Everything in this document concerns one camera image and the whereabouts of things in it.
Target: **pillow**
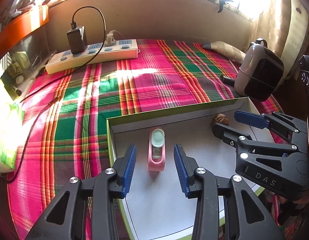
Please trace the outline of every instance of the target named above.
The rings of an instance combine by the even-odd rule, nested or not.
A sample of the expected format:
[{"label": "pillow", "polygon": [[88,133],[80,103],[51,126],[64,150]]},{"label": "pillow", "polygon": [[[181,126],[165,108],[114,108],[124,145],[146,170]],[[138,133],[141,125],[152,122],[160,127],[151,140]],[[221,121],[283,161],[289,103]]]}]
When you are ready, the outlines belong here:
[{"label": "pillow", "polygon": [[204,43],[202,45],[204,49],[212,50],[214,52],[217,52],[221,55],[226,56],[230,60],[234,62],[238,62],[242,64],[242,61],[244,60],[246,54],[240,51],[239,49],[235,48],[234,46],[231,46],[227,43],[224,43],[222,41],[216,41],[212,43]]}]

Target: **plaid blanket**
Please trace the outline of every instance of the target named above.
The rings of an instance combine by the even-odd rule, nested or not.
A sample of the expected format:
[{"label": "plaid blanket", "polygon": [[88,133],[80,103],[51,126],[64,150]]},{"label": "plaid blanket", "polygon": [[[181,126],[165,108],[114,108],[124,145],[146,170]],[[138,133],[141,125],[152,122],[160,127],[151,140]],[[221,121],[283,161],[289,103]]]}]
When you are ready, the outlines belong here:
[{"label": "plaid blanket", "polygon": [[[219,80],[220,74],[235,77],[237,73],[225,57],[200,44],[161,40],[137,43],[137,59],[89,65],[23,104],[20,136],[25,141],[40,110],[61,96],[37,121],[20,173],[8,186],[11,215],[20,239],[70,177],[90,178],[110,166],[107,118],[239,97]],[[70,71],[39,77],[31,91]],[[272,96],[256,102],[256,106],[263,113],[280,111]],[[18,149],[17,164],[22,149],[23,145]],[[119,237],[128,239],[118,208],[116,217]],[[91,205],[86,236],[90,239]]]}]

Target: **green package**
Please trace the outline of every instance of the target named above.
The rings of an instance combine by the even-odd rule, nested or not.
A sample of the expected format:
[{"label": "green package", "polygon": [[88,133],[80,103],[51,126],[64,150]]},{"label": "green package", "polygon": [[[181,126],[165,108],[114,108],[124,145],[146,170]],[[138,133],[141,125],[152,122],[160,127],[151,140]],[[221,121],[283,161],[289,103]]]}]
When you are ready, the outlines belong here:
[{"label": "green package", "polygon": [[0,136],[0,172],[11,172],[15,169],[23,118],[24,111],[16,103],[12,104]]}]

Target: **white power strip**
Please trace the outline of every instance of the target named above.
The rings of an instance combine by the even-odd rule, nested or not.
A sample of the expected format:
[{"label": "white power strip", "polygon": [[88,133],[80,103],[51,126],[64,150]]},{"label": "white power strip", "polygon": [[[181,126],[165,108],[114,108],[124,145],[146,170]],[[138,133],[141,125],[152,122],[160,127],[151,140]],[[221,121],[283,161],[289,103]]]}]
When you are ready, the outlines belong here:
[{"label": "white power strip", "polygon": [[[96,55],[101,45],[102,43],[88,45],[84,52],[78,54],[72,54],[71,50],[58,53],[49,60],[46,65],[46,70],[48,74],[53,74],[69,68],[80,67]],[[104,46],[89,64],[137,57],[138,46],[136,40],[116,41],[116,44],[113,46]]]}]

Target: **wall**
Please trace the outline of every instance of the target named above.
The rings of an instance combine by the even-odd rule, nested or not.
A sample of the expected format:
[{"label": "wall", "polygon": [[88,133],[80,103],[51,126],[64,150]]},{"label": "wall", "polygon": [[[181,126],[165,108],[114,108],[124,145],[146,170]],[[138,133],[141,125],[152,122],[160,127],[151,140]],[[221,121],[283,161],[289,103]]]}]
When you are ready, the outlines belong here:
[{"label": "wall", "polygon": [[[66,0],[49,9],[46,25],[51,50],[69,49],[66,37],[72,14],[81,6],[95,6],[104,14],[107,32],[117,30],[130,39],[163,39],[186,42],[224,41],[241,49],[252,23],[207,0]],[[84,25],[89,44],[102,41],[102,19],[97,11],[83,9],[75,16]]]}]

